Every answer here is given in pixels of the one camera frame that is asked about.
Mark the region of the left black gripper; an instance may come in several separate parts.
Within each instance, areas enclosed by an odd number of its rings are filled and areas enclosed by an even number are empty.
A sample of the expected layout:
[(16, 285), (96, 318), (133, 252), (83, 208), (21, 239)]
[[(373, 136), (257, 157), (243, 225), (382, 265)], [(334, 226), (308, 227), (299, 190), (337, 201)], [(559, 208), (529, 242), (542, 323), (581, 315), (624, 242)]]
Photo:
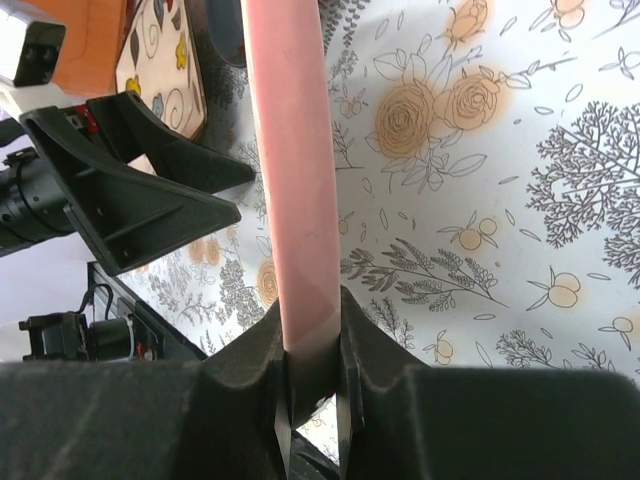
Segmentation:
[(218, 194), (253, 181), (249, 165), (171, 130), (133, 92), (86, 107), (93, 137), (60, 109), (22, 115), (35, 148), (2, 161), (2, 257), (76, 232), (118, 275), (240, 220)]

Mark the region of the black round plate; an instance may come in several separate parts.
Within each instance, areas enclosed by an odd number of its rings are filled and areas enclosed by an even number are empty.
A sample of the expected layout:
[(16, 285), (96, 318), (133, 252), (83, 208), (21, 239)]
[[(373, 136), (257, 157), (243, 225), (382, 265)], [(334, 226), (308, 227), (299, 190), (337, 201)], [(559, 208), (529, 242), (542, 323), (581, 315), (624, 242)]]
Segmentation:
[(204, 2), (211, 43), (228, 65), (246, 66), (243, 20), (239, 0), (206, 0)]

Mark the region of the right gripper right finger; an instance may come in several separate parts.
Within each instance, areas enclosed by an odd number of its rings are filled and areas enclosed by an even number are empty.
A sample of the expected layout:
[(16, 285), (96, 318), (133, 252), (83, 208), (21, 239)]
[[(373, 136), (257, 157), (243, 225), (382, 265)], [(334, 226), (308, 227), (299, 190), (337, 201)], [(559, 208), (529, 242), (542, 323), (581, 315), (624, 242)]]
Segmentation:
[(635, 479), (639, 393), (597, 370), (434, 368), (341, 293), (345, 479)]

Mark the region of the pink and cream plate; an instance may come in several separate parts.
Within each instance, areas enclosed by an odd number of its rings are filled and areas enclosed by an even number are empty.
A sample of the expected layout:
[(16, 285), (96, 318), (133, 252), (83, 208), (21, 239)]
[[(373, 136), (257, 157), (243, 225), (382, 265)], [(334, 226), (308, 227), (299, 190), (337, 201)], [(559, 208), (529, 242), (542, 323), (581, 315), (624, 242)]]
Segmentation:
[(292, 425), (333, 395), (340, 320), (335, 162), (315, 1), (241, 4), (289, 368)]

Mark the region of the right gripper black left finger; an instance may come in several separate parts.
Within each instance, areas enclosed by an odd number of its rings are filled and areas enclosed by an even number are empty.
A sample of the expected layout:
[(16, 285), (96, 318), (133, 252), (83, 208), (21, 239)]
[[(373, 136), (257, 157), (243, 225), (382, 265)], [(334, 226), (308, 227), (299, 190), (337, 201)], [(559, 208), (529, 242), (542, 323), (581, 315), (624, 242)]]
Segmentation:
[(5, 479), (285, 479), (279, 313), (204, 361), (1, 368)]

